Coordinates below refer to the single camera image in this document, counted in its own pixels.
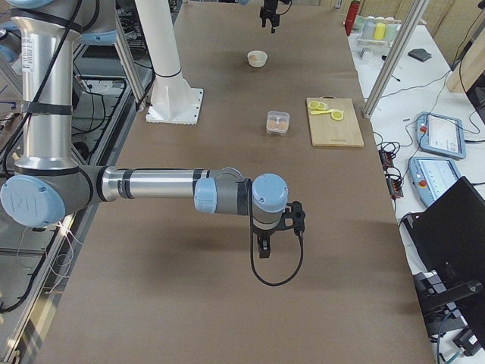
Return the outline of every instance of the transparent container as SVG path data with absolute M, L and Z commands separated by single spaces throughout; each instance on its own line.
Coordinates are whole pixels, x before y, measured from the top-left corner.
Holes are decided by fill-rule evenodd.
M 281 111 L 269 111 L 266 119 L 266 131 L 269 134 L 284 135 L 289 127 L 289 114 Z

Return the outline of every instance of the plastic container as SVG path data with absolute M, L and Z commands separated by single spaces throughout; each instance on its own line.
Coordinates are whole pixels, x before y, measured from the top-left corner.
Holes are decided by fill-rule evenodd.
M 281 111 L 269 111 L 266 119 L 266 132 L 284 135 L 289 127 L 289 114 Z
M 268 55 L 263 51 L 251 51 L 248 53 L 248 62 L 252 67 L 263 67 L 267 59 Z

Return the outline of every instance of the white pillar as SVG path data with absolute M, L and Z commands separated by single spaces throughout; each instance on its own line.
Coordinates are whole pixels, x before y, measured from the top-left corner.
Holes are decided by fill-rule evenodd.
M 168 0 L 135 3 L 156 72 L 146 120 L 197 124 L 203 91 L 190 88 L 183 79 Z

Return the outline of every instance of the red bottle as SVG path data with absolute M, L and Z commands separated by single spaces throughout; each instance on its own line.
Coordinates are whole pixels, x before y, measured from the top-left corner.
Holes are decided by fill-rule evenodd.
M 361 2 L 359 0 L 352 0 L 349 6 L 349 11 L 347 12 L 346 18 L 346 33 L 347 36 L 350 35 L 352 32 L 352 27 L 354 25 L 355 17 L 357 17 L 358 7 L 360 6 Z

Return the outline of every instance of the white table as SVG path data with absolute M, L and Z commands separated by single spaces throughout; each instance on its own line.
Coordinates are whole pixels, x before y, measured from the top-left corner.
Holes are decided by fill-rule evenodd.
M 370 60 L 361 60 L 359 54 L 361 46 L 357 44 L 357 36 L 357 34 L 350 35 L 349 45 L 352 50 L 355 68 L 358 72 L 362 93 L 364 97 L 367 98 L 383 65 L 381 55 L 385 54 L 385 51 L 373 49 L 374 54 Z M 409 51 L 418 48 L 426 49 L 433 55 L 433 57 L 422 63 L 407 56 Z M 384 95 L 394 93 L 399 89 L 425 85 L 430 81 L 445 75 L 448 71 L 449 66 L 436 43 L 431 38 L 431 35 L 427 32 L 424 26 L 418 26 L 393 73 L 393 76 L 400 79 L 400 82 L 395 78 L 391 78 L 384 91 Z M 381 134 L 384 141 L 397 141 L 402 145 L 408 145 L 411 140 L 405 132 L 405 125 L 416 120 L 416 117 L 421 112 L 431 111 L 432 109 L 433 113 L 459 118 L 463 121 L 464 129 L 474 130 L 474 127 L 468 120 L 468 117 L 474 111 L 474 108 L 465 94 L 450 93 L 448 92 L 448 89 L 444 87 L 436 106 L 433 108 L 433 105 L 437 100 L 437 95 L 443 88 L 448 76 L 449 74 L 442 80 L 434 82 L 429 86 L 401 91 L 397 95 L 387 96 L 381 99 L 371 118 L 374 131 Z M 465 139 L 485 140 L 485 126 L 478 114 L 474 113 L 471 116 L 471 120 L 480 128 L 481 132 L 478 135 L 465 132 Z M 413 156 L 418 148 L 418 141 L 415 137 L 415 125 L 410 125 L 408 130 L 413 136 L 413 144 L 407 148 L 401 149 L 398 152 L 396 159 L 394 159 L 394 165 L 402 172 L 402 174 L 404 174 L 407 169 L 409 158 Z M 376 143 L 380 143 L 379 136 L 376 136 Z M 485 143 L 467 144 L 466 151 L 466 159 L 456 162 L 461 175 L 466 176 L 472 183 L 484 182 L 485 165 L 483 163 L 483 157 L 485 157 Z M 418 151 L 415 155 L 425 156 L 431 154 Z M 476 188 L 482 196 L 485 196 L 484 185 L 477 186 Z M 418 194 L 412 185 L 409 173 L 405 176 L 402 191 L 404 197 L 396 200 L 396 217 L 398 219 L 408 212 L 422 212 L 426 209 L 423 203 L 419 200 Z M 401 228 L 401 235 L 412 273 L 417 274 L 420 271 L 424 271 L 423 263 L 419 259 L 414 244 L 411 242 L 407 231 L 405 231 L 403 227 Z M 451 358 L 458 349 L 452 342 L 452 339 L 457 333 L 459 333 L 459 330 L 451 331 L 441 340 L 440 352 L 443 353 L 447 359 Z M 483 364 L 485 362 L 485 351 L 480 350 L 472 357 L 460 356 L 454 362 L 463 364 Z

